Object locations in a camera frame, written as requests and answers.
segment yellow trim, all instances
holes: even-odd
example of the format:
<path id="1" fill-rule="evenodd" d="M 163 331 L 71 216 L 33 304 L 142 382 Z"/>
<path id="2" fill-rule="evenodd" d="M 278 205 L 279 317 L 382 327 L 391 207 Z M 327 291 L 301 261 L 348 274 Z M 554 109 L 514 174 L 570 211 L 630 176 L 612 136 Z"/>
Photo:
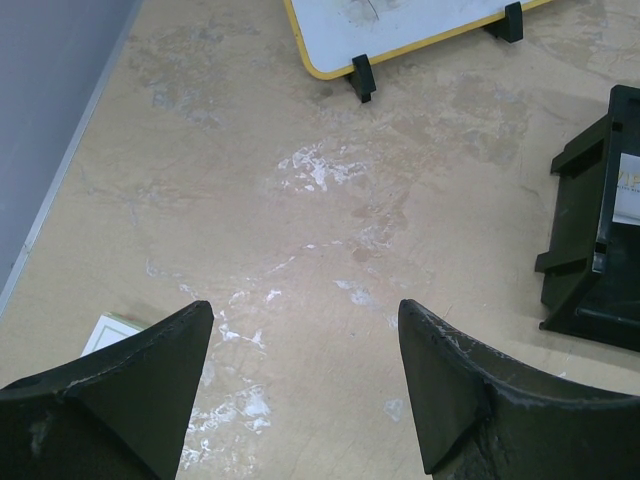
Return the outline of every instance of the yellow trim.
<path id="1" fill-rule="evenodd" d="M 549 3 L 552 0 L 533 0 L 532 2 L 528 2 L 522 6 L 523 11 L 531 10 L 532 8 L 539 7 L 540 5 L 544 5 L 545 3 Z M 298 24 L 298 18 L 296 17 L 296 12 L 293 8 L 293 0 L 284 0 L 284 6 L 287 10 L 287 16 L 289 17 L 289 22 L 291 23 L 291 28 L 293 29 L 293 34 L 296 37 L 296 43 L 298 44 L 298 50 L 300 50 L 300 56 L 302 57 L 302 63 L 304 64 L 307 71 L 320 80 L 333 80 L 334 78 L 344 77 L 349 73 L 353 72 L 353 66 L 349 65 L 339 70 L 334 70 L 333 72 L 321 72 L 316 69 L 311 63 L 311 59 L 309 58 L 309 53 L 307 52 L 307 47 L 304 44 L 304 39 L 302 38 L 302 31 L 300 30 L 300 25 Z M 476 22 L 468 23 L 467 25 L 463 25 L 458 28 L 454 28 L 453 30 L 449 30 L 448 32 L 443 32 L 438 35 L 434 35 L 433 37 L 425 38 L 424 40 L 419 40 L 417 42 L 410 43 L 409 45 L 405 45 L 404 47 L 396 48 L 395 50 L 390 50 L 386 53 L 380 54 L 376 57 L 370 58 L 369 62 L 372 65 L 376 63 L 384 62 L 385 60 L 389 60 L 394 57 L 398 57 L 400 55 L 404 55 L 405 53 L 412 52 L 422 47 L 426 47 L 427 45 L 433 45 L 434 43 L 441 42 L 442 40 L 446 40 L 447 38 L 455 37 L 457 35 L 461 35 L 470 30 L 475 30 L 476 28 L 484 27 L 485 25 L 489 25 L 490 23 L 497 22 L 504 18 L 504 13 L 498 13 L 496 15 L 491 15 L 489 17 L 482 18 Z"/>

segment floor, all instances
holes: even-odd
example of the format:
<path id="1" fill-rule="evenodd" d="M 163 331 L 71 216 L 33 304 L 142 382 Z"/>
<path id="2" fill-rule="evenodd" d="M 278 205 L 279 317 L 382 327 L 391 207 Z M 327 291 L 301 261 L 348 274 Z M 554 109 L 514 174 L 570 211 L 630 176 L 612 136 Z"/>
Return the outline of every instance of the floor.
<path id="1" fill-rule="evenodd" d="M 638 354 L 540 332 L 549 165 L 640 84 L 637 0 L 566 0 L 376 67 L 302 67 L 280 0 L 147 0 L 0 324 L 0 380 L 102 312 L 216 314 L 178 477 L 424 478 L 396 331 L 414 298 L 537 368 L 640 394 Z"/>

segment white board with yellow edge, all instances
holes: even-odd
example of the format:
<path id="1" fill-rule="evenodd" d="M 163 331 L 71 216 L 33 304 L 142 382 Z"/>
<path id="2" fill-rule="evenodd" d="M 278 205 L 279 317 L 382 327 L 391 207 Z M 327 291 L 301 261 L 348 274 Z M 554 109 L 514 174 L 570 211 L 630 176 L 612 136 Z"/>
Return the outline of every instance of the white board with yellow edge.
<path id="1" fill-rule="evenodd" d="M 551 0 L 523 0 L 522 9 Z M 513 0 L 284 0 L 305 67 L 331 80 L 504 18 Z"/>

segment beige floor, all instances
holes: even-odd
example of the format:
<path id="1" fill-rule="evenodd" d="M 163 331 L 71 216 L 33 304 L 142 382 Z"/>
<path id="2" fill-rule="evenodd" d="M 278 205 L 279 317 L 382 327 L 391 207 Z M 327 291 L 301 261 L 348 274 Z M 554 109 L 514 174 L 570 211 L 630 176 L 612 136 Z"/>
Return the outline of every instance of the beige floor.
<path id="1" fill-rule="evenodd" d="M 0 380 L 103 311 L 216 313 L 179 478 L 424 478 L 412 297 L 547 372 L 640 394 L 639 356 L 543 333 L 551 158 L 640 83 L 637 0 L 557 1 L 375 69 L 303 69 L 280 0 L 147 0 L 0 325 Z"/>

